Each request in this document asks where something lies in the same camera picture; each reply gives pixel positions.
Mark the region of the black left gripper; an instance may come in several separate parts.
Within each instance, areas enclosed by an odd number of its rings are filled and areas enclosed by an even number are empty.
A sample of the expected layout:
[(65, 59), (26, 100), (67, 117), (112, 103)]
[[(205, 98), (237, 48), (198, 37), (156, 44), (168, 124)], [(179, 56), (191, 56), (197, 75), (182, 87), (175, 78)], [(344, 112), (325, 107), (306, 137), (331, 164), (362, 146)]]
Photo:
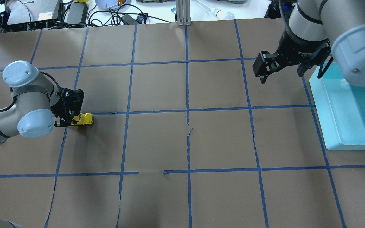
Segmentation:
[(56, 118), (54, 126), (72, 126), (74, 116), (80, 114), (83, 99), (84, 91), (81, 89), (75, 91), (68, 88), (55, 89), (50, 97), (50, 110)]

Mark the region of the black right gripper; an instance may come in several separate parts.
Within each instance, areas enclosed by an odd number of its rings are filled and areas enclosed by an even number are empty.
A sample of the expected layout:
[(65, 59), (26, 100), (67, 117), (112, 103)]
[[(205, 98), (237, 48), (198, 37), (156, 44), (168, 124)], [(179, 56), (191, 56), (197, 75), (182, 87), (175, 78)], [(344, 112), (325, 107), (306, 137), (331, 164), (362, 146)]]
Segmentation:
[(265, 84), (268, 76), (281, 69), (298, 65), (297, 73), (303, 77), (313, 66), (320, 66), (331, 53), (328, 40), (307, 41), (290, 29), (285, 29), (274, 53), (261, 51), (252, 66), (254, 74)]

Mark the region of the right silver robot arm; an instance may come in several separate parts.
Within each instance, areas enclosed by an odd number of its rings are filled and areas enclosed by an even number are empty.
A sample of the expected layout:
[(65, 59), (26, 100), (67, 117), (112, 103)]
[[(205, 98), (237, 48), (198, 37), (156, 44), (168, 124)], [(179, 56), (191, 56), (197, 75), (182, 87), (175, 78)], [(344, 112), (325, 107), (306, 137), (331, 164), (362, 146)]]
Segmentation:
[(348, 83), (365, 87), (365, 0), (273, 0), (268, 12), (285, 30), (277, 50), (261, 51), (253, 64), (261, 83), (294, 65), (300, 77), (319, 66), (321, 78), (335, 61)]

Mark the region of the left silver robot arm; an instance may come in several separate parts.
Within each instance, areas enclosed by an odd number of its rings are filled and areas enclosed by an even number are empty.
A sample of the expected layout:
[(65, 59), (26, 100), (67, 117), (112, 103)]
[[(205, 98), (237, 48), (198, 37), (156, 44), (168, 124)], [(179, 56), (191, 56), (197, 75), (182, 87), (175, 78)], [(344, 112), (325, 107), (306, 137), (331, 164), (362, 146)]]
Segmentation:
[[(46, 93), (28, 92), (16, 96), (11, 94), (18, 88), (6, 84), (6, 77), (0, 72), (0, 175), (55, 174), (65, 129), (55, 125), (56, 113), (69, 113), (81, 109), (82, 104), (65, 101), (56, 93), (60, 87), (76, 91), (74, 85), (77, 69), (43, 69), (30, 84), (44, 87)], [(48, 109), (52, 112), (49, 135), (37, 138), (23, 137), (18, 131), (19, 121), (33, 110)], [(8, 220), (22, 227), (44, 227), (54, 189), (54, 177), (46, 184), (27, 190), (6, 179), (0, 180), (0, 220)]]

